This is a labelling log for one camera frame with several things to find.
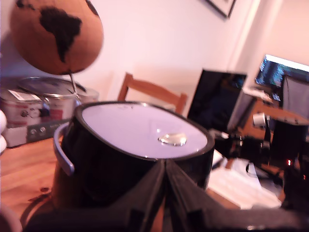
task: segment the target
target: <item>computer screen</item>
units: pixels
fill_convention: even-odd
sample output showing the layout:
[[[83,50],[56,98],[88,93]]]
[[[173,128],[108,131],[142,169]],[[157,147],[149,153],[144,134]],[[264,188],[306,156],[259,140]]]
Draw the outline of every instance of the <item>computer screen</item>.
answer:
[[[309,81],[309,66],[266,55],[255,81],[257,84],[271,88],[281,88],[283,76],[285,74],[299,80]]]
[[[203,70],[188,119],[206,129],[227,132],[246,75]]]

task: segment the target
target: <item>cork globe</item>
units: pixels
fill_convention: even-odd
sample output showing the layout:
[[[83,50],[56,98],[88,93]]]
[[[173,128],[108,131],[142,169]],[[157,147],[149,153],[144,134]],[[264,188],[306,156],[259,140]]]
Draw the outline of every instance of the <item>cork globe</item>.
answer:
[[[17,0],[10,27],[19,54],[50,74],[86,69],[103,44],[102,22],[89,0]]]

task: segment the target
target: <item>computer monitor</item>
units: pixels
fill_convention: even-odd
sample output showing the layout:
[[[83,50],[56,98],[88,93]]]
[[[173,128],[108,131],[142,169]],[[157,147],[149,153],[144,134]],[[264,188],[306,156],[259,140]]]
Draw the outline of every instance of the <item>computer monitor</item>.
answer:
[[[206,129],[228,132],[227,125],[246,75],[203,70],[188,119]]]
[[[281,89],[285,74],[299,80],[309,81],[309,66],[272,55],[265,55],[255,81],[257,84],[268,86],[276,92],[276,89]]]

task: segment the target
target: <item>white lid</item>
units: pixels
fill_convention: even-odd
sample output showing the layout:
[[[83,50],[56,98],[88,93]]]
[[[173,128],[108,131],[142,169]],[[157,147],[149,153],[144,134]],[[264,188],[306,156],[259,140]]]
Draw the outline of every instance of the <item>white lid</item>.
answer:
[[[0,154],[6,149],[6,141],[5,141],[5,138],[0,135]]]
[[[146,158],[170,159],[194,154],[207,137],[184,119],[145,103],[112,103],[90,106],[82,112],[85,123],[113,146]],[[166,134],[184,133],[182,146],[158,140]]]
[[[0,110],[0,132],[5,130],[7,124],[6,116],[2,110]]]

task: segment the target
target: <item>white wall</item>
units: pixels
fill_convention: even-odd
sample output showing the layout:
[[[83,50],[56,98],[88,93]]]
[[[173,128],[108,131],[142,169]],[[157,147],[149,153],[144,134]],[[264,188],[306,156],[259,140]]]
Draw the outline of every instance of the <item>white wall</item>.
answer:
[[[283,1],[262,0],[259,4],[251,30],[235,67],[235,71],[247,73],[245,87],[255,86],[255,78],[260,64],[267,53],[266,44],[273,26],[278,20]]]
[[[309,65],[309,1],[283,0],[265,52]]]
[[[13,2],[1,2],[1,49],[4,45],[8,50],[1,61],[2,77],[42,74],[12,45],[8,11]],[[115,100],[125,71],[131,72],[136,78],[186,92],[186,114],[202,68],[231,68],[257,2],[237,0],[231,18],[225,20],[204,0],[92,0],[103,23],[104,45],[98,59],[76,74],[76,80],[99,90],[102,100]],[[150,100],[134,92],[128,99]]]

